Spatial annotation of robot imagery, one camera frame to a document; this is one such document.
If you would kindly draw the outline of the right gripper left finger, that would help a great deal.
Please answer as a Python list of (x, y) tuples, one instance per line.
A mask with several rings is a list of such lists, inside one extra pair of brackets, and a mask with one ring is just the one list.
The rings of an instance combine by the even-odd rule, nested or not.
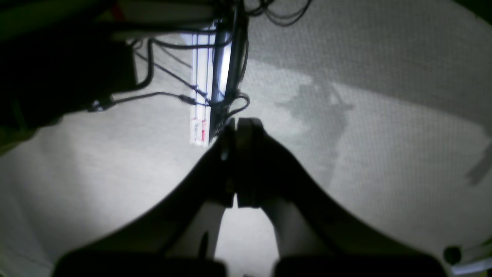
[(60, 258), (53, 277), (225, 277), (215, 261), (220, 224), (234, 203), (235, 121), (162, 201), (122, 228)]

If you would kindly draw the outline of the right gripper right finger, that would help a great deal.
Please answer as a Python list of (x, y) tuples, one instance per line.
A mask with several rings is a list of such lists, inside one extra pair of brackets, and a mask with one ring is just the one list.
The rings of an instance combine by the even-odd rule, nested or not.
[(236, 128), (239, 208), (271, 222), (275, 276), (445, 277), (439, 261), (369, 226), (328, 196), (257, 118)]

